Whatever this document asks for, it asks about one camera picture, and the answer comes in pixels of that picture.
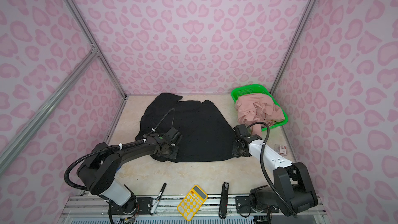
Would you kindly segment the black shirt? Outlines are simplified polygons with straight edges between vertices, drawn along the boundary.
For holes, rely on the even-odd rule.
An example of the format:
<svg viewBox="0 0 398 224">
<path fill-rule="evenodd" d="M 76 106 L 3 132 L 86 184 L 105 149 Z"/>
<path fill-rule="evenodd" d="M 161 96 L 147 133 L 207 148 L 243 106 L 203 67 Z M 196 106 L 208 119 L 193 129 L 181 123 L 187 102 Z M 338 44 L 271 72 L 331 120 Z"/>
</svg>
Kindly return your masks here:
<svg viewBox="0 0 398 224">
<path fill-rule="evenodd" d="M 174 163 L 233 158 L 235 133 L 213 102 L 184 101 L 180 95 L 162 93 L 145 110 L 135 139 L 153 129 L 165 133 L 171 127 L 182 135 Z"/>
</svg>

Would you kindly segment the pink garment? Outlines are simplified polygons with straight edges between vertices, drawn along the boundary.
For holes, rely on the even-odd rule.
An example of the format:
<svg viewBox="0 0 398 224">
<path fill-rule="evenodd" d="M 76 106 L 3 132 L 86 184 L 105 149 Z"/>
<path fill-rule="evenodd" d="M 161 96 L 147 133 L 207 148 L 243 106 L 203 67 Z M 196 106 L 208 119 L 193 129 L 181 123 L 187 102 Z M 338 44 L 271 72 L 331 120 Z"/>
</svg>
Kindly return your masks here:
<svg viewBox="0 0 398 224">
<path fill-rule="evenodd" d="M 235 103 L 239 124 L 247 127 L 255 122 L 264 122 L 268 126 L 286 120 L 283 110 L 273 99 L 262 93 L 242 95 Z"/>
</svg>

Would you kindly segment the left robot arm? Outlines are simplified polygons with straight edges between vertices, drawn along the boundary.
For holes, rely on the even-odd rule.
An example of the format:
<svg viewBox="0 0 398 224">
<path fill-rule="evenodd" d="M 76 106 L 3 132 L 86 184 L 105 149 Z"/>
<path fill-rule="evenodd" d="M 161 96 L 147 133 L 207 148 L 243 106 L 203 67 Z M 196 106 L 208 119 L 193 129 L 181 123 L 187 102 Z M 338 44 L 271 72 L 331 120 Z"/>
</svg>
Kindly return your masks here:
<svg viewBox="0 0 398 224">
<path fill-rule="evenodd" d="M 110 214 L 136 214 L 137 197 L 131 189 L 115 179 L 116 173 L 125 163 L 143 156 L 176 159 L 181 139 L 179 132 L 171 132 L 151 134 L 126 144 L 109 146 L 100 143 L 90 154 L 76 162 L 79 166 L 77 176 L 86 191 L 108 202 Z"/>
</svg>

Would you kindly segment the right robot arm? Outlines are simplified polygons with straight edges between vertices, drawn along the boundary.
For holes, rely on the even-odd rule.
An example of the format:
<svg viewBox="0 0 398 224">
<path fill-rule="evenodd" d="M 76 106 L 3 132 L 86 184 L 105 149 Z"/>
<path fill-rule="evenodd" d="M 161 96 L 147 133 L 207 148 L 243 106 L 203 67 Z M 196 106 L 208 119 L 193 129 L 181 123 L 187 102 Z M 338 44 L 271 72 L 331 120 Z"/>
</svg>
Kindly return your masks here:
<svg viewBox="0 0 398 224">
<path fill-rule="evenodd" d="M 267 185 L 254 188 L 247 197 L 236 197 L 239 214 L 278 212 L 297 217 L 318 205 L 307 167 L 292 162 L 270 148 L 258 136 L 244 136 L 233 143 L 233 155 L 259 159 Z"/>
</svg>

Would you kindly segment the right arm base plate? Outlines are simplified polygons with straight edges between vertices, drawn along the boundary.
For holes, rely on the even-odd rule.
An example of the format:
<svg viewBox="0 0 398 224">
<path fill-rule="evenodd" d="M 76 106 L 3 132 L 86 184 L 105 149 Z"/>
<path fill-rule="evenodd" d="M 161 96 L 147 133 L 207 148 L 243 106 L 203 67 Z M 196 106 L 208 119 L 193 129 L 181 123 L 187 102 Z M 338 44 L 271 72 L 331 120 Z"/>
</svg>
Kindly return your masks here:
<svg viewBox="0 0 398 224">
<path fill-rule="evenodd" d="M 271 210 L 271 213 L 280 212 L 279 208 L 275 206 L 266 206 L 263 210 L 255 209 L 249 196 L 236 196 L 234 199 L 238 214 L 266 214 L 269 209 Z"/>
</svg>

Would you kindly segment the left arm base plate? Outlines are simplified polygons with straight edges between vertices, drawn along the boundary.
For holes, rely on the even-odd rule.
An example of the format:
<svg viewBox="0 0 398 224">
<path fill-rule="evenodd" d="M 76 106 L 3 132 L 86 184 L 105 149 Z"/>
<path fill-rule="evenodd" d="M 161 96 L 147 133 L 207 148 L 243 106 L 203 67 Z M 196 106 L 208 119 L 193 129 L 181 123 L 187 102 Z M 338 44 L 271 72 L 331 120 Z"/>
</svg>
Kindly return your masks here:
<svg viewBox="0 0 398 224">
<path fill-rule="evenodd" d="M 152 208 L 152 201 L 153 198 L 151 197 L 132 197 L 132 199 L 129 199 L 121 206 L 112 201 L 108 213 L 111 215 L 149 215 Z"/>
</svg>

